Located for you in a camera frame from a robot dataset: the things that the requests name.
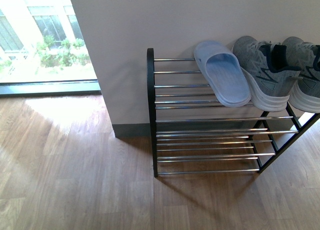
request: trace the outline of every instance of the wooden floor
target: wooden floor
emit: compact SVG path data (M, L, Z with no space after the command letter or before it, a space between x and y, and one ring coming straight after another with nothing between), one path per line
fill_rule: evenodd
M153 178L101 96L0 99L0 230L319 230L320 123L261 175Z

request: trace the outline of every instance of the metal shoe rack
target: metal shoe rack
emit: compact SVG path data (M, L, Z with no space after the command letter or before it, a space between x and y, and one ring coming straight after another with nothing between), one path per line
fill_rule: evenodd
M181 61L194 59L155 59L154 49L147 49L147 93L155 177L193 173L261 173L320 118L320 114L314 114L301 125L287 105L285 116L270 117L269 112L264 111L257 117L157 119L163 111L196 110L201 115L208 108L213 112L227 108L217 101L207 83L158 83L157 76L165 77L159 81L170 79L178 82L181 75L201 75L199 70L155 70L156 62ZM255 107L249 102L240 109L243 108ZM281 121L291 121L295 129L273 130L270 123L275 121L278 126L282 125ZM279 147L277 136L283 135L288 135L288 139ZM266 145L271 151L265 151Z

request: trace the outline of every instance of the chrome rod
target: chrome rod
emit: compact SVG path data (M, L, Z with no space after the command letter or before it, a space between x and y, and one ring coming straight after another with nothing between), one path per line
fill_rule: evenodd
M264 153L264 154L220 154L220 155L192 155L192 156L173 156L173 157L158 157L158 160L164 159L217 159L217 158L241 158L241 157L258 157L258 156L273 156L275 153Z
M198 151L198 150L238 150L238 149L253 149L253 146L246 147L227 147L227 148L200 148L200 149L159 149L158 152L173 152L173 151Z
M179 106L179 107L156 107L155 109L201 109L201 108L220 108L217 105L197 105L197 106Z
M173 143L173 144L156 144L157 146L189 146L189 145L214 145L214 144L257 144L267 143L272 140L249 140L249 141L238 141L238 142L190 142L190 143Z
M166 62L166 61L195 61L195 58L170 58L170 59L153 59L154 62Z
M161 134L156 137L192 137L192 136L221 136L221 135L261 135L261 134L296 134L298 130L287 131L265 131L265 132L234 132L234 133L207 133L207 134Z
M211 104L217 103L216 99L212 100L178 100L178 101L156 101L155 104Z
M242 131L263 131L267 128L259 129L213 129L213 130L188 130L188 131L158 131L157 134L179 134L179 133L221 133L221 132L242 132Z
M156 71L154 74L200 74L200 70Z
M158 163L174 163L174 162L200 162L200 161L234 161L234 160L256 160L258 157L249 158L229 158L229 159L185 159L185 160L161 160Z
M214 93L208 94L156 94L155 97L202 97L202 96L215 96Z
M211 139L247 139L249 136L212 137L212 138L188 138L188 139L157 139L157 141L184 141L184 140L211 140Z
M159 172L159 175L171 174L212 174L212 173L232 173L232 172L257 172L259 169L234 169L234 170L209 170L209 171L186 171L186 172Z
M225 118L225 119L180 119L180 120L156 120L157 123L185 123L185 122L222 122L222 121L251 121L270 119L292 119L293 116L283 117L255 117L255 118Z
M155 89L161 88L206 88L209 84L176 84L176 85L155 85Z

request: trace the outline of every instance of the white sneaker sole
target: white sneaker sole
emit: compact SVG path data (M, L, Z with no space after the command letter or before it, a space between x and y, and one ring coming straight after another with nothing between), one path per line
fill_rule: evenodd
M295 83L291 90L289 103L304 112L320 113L320 98L303 93L298 83Z
M254 77L251 74L249 74L245 69L241 69L249 84L251 92L251 101L255 105L255 107L268 112L279 112L285 110L287 106L287 101L290 97L289 95L283 97L273 97L266 95L261 91Z

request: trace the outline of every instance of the black metal frame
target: black metal frame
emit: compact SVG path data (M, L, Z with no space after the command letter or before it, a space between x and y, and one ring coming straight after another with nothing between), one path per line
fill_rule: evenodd
M158 132L157 133L157 123L165 123L166 121L157 121L157 109L166 109L166 108L171 108L171 109L186 109L186 108L194 108L194 106L190 107L157 107L157 103L171 103L171 102L156 102L156 88L162 88L162 87L171 87L171 88L186 88L186 87L206 87L208 86L207 84L197 84L197 85L175 85L175 86L155 86L155 62L156 61L194 61L194 59L188 58L188 59L155 59L154 58L154 49L153 48L148 48L147 49L147 95L148 95L148 108L149 108L149 120L150 120L150 133L151 133L151 145L152 145L152 159L153 159L153 172L154 176L157 177L159 174L193 174L193 173L218 173L218 172L240 172L240 171L255 171L258 173L262 173L274 160L276 160L291 144L295 142L309 127L311 127L319 118L320 114L314 114L303 126L298 121L298 118L294 114L293 110L289 105L286 107L286 111L288 113L288 117L268 117L269 112L264 111L260 117L256 118L238 118L238 119L207 119L208 121L213 121L213 122L223 122L223 121L243 121L243 120L248 120L248 121L255 121L256 123L254 124L252 129L249 130L234 130L231 136L238 136L239 133L246 134L247 135L247 140L246 142L251 144L251 148L253 150L253 154L246 154L244 155L236 155L236 156L231 156L226 155L226 157L223 156L205 156L203 158L202 156L183 156L180 160L176 160L176 157L172 160L172 157L160 157L158 158L158 147L157 147L157 136L166 136L166 133L171 135L171 136L186 136L189 137L193 134L192 131L185 131L183 133L178 133L174 131L168 131L168 132ZM174 71L174 72L158 72L157 74L167 74L167 73L174 73L174 74L180 74L180 73L200 73L200 71ZM202 104L206 103L209 105L201 105L198 108L207 108L207 107L216 107L214 105L210 105L212 101L196 101L196 103ZM293 124L296 127L296 131L271 131L269 124L267 120L269 119L281 119L281 118L290 118L293 122ZM212 134L212 131L203 131L203 132L198 132L197 134L194 134L195 136L202 136L203 134ZM293 133L293 135L290 137L289 140L287 140L280 148L277 146L277 143L274 138L274 134L277 133ZM214 131L216 136L220 136L220 133L217 131ZM266 134L269 138L268 141L265 142L270 142L274 154L270 155L270 158L262 164L260 157L265 156L265 154L259 154L256 148L256 143L259 141L254 141L253 137L255 134ZM238 160L238 159L256 159L257 164L258 164L258 169L248 169L248 170L230 170L230 171L224 171L224 170L214 170L214 171L190 171L190 172L174 172L174 173L159 173L158 172L158 162L188 162L188 161L212 161L212 160Z

